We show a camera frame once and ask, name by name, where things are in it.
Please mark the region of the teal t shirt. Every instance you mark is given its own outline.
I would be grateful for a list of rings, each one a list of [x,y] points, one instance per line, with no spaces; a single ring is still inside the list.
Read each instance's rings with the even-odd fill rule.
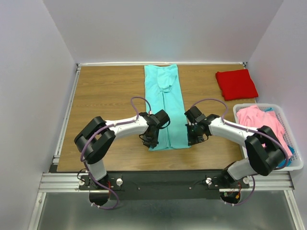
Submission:
[[[144,67],[145,99],[154,114],[164,110],[170,118],[168,127],[159,131],[158,145],[150,151],[186,149],[188,145],[187,119],[179,82],[178,67],[146,65]]]

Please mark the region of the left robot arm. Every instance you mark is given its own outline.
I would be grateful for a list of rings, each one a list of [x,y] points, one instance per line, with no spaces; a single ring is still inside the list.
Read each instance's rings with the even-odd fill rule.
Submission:
[[[91,176],[90,184],[95,189],[109,186],[120,190],[122,179],[109,178],[103,162],[112,143],[120,138],[138,135],[144,146],[153,149],[159,144],[160,130],[168,127],[170,123],[170,118],[164,110],[155,114],[142,112],[117,121],[106,121],[100,116],[93,118],[74,139],[81,153],[81,162]]]

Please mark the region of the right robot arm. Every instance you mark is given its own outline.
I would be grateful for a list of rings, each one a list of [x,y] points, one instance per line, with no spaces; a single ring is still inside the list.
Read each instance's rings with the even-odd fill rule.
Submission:
[[[188,144],[205,142],[210,136],[225,138],[239,144],[247,151],[247,157],[226,166],[218,176],[207,180],[207,184],[233,187],[245,177],[267,176],[274,170],[284,168],[289,156],[273,130],[268,126],[260,128],[242,126],[229,122],[221,116],[205,116],[196,106],[185,112],[188,119]]]

